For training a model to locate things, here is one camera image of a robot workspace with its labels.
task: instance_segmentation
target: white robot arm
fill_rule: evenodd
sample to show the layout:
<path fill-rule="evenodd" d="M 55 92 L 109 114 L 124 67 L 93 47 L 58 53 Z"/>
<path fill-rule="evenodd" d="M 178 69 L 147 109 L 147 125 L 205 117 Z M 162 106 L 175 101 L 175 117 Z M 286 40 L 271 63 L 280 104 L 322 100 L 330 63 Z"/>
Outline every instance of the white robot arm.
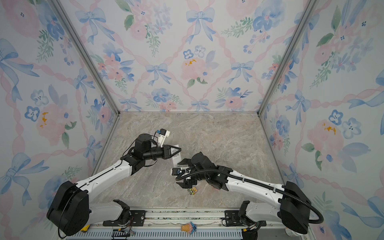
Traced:
<path fill-rule="evenodd" d="M 121 226 L 126 225 L 131 219 L 131 213 L 124 202 L 89 202 L 117 181 L 133 175 L 142 167 L 148 167 L 145 166 L 146 160 L 169 159 L 181 151 L 179 147 L 163 145 L 169 131 L 161 129 L 157 133 L 157 142 L 152 139 L 152 135 L 140 134 L 134 141 L 135 146 L 129 147 L 126 150 L 128 153 L 124 155 L 124 152 L 120 160 L 107 169 L 75 184 L 67 181 L 60 185 L 48 209 L 47 218 L 68 236 L 96 222 L 110 220 Z"/>
<path fill-rule="evenodd" d="M 245 226 L 254 226 L 259 221 L 282 222 L 289 229 L 307 234 L 309 223 L 323 222 L 321 213 L 311 205 L 311 201 L 300 188 L 287 182 L 285 185 L 263 182 L 247 177 L 231 168 L 216 166 L 201 152 L 192 159 L 183 159 L 178 165 L 188 167 L 173 168 L 171 175 L 182 188 L 192 188 L 198 180 L 205 180 L 216 189 L 240 192 L 260 199 L 264 203 L 244 201 L 238 217 Z M 310 220 L 310 211 L 319 219 Z"/>

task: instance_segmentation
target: marble surface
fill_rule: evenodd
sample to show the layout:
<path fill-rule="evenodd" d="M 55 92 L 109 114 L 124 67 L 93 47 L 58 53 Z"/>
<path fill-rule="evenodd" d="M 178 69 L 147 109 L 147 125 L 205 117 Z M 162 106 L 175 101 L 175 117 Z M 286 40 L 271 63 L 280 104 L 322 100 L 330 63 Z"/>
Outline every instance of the marble surface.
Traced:
<path fill-rule="evenodd" d="M 181 157 L 202 152 L 215 165 L 230 167 L 246 176 L 283 183 L 257 114 L 254 113 L 121 113 L 99 171 L 115 163 L 141 133 L 164 128 L 171 132 L 164 144 L 182 148 Z M 171 159 L 159 159 L 112 185 L 94 203 L 120 199 L 131 207 L 240 207 L 247 195 L 216 190 L 205 181 L 190 195 L 170 175 Z"/>

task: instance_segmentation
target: wallpaper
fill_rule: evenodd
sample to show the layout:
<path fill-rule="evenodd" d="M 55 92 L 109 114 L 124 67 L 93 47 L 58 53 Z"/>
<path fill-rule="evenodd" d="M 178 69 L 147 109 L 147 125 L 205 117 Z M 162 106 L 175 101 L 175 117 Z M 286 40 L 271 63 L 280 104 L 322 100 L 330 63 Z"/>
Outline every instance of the wallpaper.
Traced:
<path fill-rule="evenodd" d="M 47 2 L 0 12 L 0 239 L 51 239 L 48 207 L 92 173 L 114 113 Z"/>
<path fill-rule="evenodd" d="M 383 10 L 320 0 L 262 114 L 284 179 L 324 215 L 317 240 L 384 239 Z"/>
<path fill-rule="evenodd" d="M 122 111 L 257 111 L 306 2 L 61 3 Z"/>

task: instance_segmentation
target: wire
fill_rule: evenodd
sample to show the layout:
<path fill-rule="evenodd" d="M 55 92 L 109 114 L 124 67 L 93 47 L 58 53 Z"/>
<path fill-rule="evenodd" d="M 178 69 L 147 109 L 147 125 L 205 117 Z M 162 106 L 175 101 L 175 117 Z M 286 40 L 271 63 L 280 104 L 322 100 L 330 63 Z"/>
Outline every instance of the wire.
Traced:
<path fill-rule="evenodd" d="M 59 238 L 61 238 L 61 239 L 64 239 L 64 238 L 67 237 L 67 235 L 65 235 L 65 236 L 63 236 L 63 237 L 60 235 L 60 225 L 61 225 L 61 219 L 62 219 L 62 217 L 63 217 L 63 213 L 64 213 L 65 208 L 67 207 L 68 203 L 71 201 L 72 197 L 73 197 L 76 193 L 78 193 L 78 192 L 79 192 L 79 191 L 74 191 L 74 192 L 73 192 L 73 194 L 71 195 L 71 197 L 68 199 L 67 203 L 65 204 L 63 211 L 61 212 L 60 221 L 59 221 L 59 226 L 57 227 L 57 234 L 59 235 Z"/>
<path fill-rule="evenodd" d="M 192 173 L 189 173 L 189 174 L 186 174 L 184 176 L 177 176 L 176 177 L 176 181 L 179 181 L 179 180 L 182 180 L 182 179 L 185 179 L 187 177 L 191 177 L 191 176 L 194 176 L 194 175 L 198 175 L 198 174 L 202 174 L 202 173 L 208 173 L 208 172 L 215 172 L 215 173 L 220 173 L 220 174 L 223 174 L 227 177 L 231 177 L 231 178 L 234 178 L 234 179 L 237 179 L 237 180 L 242 180 L 244 182 L 249 182 L 251 184 L 255 184 L 255 185 L 258 185 L 258 186 L 261 186 L 261 187 L 264 187 L 266 189 L 269 189 L 269 190 L 275 190 L 277 193 L 280 193 L 280 194 L 283 194 L 284 196 L 286 197 L 290 197 L 294 200 L 296 200 L 297 202 L 303 204 L 304 206 L 306 206 L 307 208 L 309 208 L 310 210 L 312 210 L 318 217 L 319 219 L 315 219 L 315 220 L 312 220 L 312 219 L 309 219 L 308 220 L 308 223 L 312 223 L 312 224 L 319 224 L 319 223 L 322 223 L 324 221 L 324 217 L 323 215 L 319 212 L 319 210 L 317 210 L 314 206 L 312 206 L 311 204 L 309 204 L 308 202 L 302 200 L 301 198 L 293 195 L 293 194 L 290 194 L 288 192 L 285 192 L 283 190 L 280 190 L 280 189 L 275 189 L 274 187 L 272 186 L 269 186 L 269 185 L 266 185 L 266 184 L 263 184 L 263 183 L 260 183 L 260 182 L 257 182 L 257 181 L 253 181 L 253 180 L 250 180 L 250 179 L 246 179 L 246 178 L 242 178 L 242 177 L 238 177 L 238 176 L 234 176 L 234 175 L 231 175 L 229 173 L 226 173 L 224 171 L 221 171 L 221 170 L 218 170 L 218 169 L 203 169 L 203 170 L 199 170 L 199 171 L 195 171 L 195 172 L 192 172 Z"/>

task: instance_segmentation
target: green leaf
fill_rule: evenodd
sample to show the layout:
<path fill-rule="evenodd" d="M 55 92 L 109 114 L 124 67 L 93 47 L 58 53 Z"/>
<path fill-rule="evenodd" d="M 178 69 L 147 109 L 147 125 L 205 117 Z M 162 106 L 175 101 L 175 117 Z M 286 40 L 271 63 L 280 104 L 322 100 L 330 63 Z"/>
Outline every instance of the green leaf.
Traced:
<path fill-rule="evenodd" d="M 193 86 L 193 84 L 195 84 L 195 80 L 194 79 L 189 80 L 187 83 L 187 88 Z"/>
<path fill-rule="evenodd" d="M 133 23 L 134 23 L 133 15 L 128 15 L 127 18 L 124 20 L 125 30 L 128 30 Z"/>
<path fill-rule="evenodd" d="M 335 13 L 333 14 L 332 22 L 331 22 L 331 27 L 334 32 L 336 32 L 336 29 L 338 28 L 341 20 L 341 12 L 339 9 L 339 6 L 336 6 Z"/>
<path fill-rule="evenodd" d="M 314 145 L 310 142 L 302 145 L 301 148 L 307 152 L 313 152 L 314 151 Z"/>
<path fill-rule="evenodd" d="M 320 151 L 316 151 L 316 153 L 314 154 L 314 157 L 315 157 L 314 161 L 316 162 L 317 168 L 320 169 L 320 171 L 321 171 L 321 163 L 322 163 L 322 161 L 320 161 L 320 162 L 317 161 L 317 158 L 319 156 L 321 156 L 321 152 Z"/>
<path fill-rule="evenodd" d="M 70 147 L 70 136 L 68 135 L 68 133 L 66 132 L 63 132 L 63 134 L 61 135 L 61 139 L 64 143 L 64 146 L 69 149 Z"/>
<path fill-rule="evenodd" d="M 115 2 L 119 5 L 119 7 L 126 12 L 132 12 L 131 8 L 129 7 L 128 3 L 124 0 L 115 0 Z"/>
<path fill-rule="evenodd" d="M 329 33 L 329 34 L 323 36 L 323 37 L 320 39 L 320 41 L 317 43 L 317 47 L 318 47 L 318 46 L 321 46 L 321 45 L 323 45 L 323 44 L 328 43 L 328 42 L 332 39 L 333 36 L 334 36 L 333 33 Z"/>
<path fill-rule="evenodd" d="M 71 125 L 72 125 L 72 126 L 69 126 L 68 124 L 65 124 L 65 129 L 67 129 L 67 130 L 71 130 L 72 128 L 74 128 L 74 127 L 76 126 L 76 123 L 77 123 L 77 122 L 71 122 Z"/>

